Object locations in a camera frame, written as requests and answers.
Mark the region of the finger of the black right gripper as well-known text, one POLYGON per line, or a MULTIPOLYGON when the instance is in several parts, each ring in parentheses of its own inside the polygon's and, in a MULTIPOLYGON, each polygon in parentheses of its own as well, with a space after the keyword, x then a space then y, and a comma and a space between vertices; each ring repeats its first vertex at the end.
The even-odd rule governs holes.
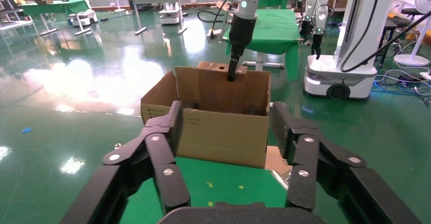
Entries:
POLYGON ((228 81, 234 81, 236 76, 236 69, 238 66, 240 56, 237 54, 232 54, 228 66, 228 73, 227 73, 227 79, 228 81))

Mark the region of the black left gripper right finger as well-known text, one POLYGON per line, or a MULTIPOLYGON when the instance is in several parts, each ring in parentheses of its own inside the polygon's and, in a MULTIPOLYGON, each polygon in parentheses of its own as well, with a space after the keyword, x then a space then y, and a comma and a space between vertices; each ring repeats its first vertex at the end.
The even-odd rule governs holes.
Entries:
POLYGON ((312 212, 320 185, 350 223, 420 223, 363 157, 331 142, 314 121, 292 116, 275 102, 271 127, 281 156, 292 166, 286 206, 312 212))

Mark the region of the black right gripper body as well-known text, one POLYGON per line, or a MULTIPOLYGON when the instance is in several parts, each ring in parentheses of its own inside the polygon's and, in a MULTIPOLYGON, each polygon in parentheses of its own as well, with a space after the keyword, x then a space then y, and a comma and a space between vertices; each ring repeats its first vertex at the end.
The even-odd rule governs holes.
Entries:
POLYGON ((252 41, 257 19, 243 19, 233 16, 229 31, 231 56, 242 56, 246 46, 252 41))

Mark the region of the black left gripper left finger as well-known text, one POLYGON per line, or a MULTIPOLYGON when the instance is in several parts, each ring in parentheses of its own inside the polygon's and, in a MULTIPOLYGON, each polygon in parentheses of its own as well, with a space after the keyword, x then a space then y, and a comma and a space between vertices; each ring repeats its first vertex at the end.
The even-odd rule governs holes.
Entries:
POLYGON ((139 136, 103 157, 61 223, 119 223, 128 198, 153 179, 165 215, 191 204, 175 156, 183 125, 181 101, 151 118, 139 136))

